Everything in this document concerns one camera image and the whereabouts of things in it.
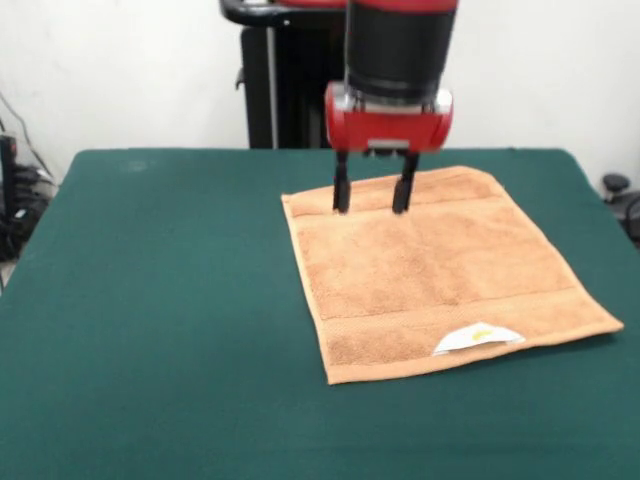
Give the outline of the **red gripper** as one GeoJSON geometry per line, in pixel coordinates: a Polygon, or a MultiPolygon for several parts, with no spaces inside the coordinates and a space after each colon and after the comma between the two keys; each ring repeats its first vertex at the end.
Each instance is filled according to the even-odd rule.
{"type": "Polygon", "coordinates": [[[349,211],[351,183],[347,152],[405,150],[404,164],[392,202],[392,211],[409,209],[415,173],[421,152],[439,150],[453,120],[453,96],[440,89],[433,100],[412,106],[390,106],[359,101],[341,82],[331,82],[325,91],[327,138],[336,150],[333,210],[349,211]]]}

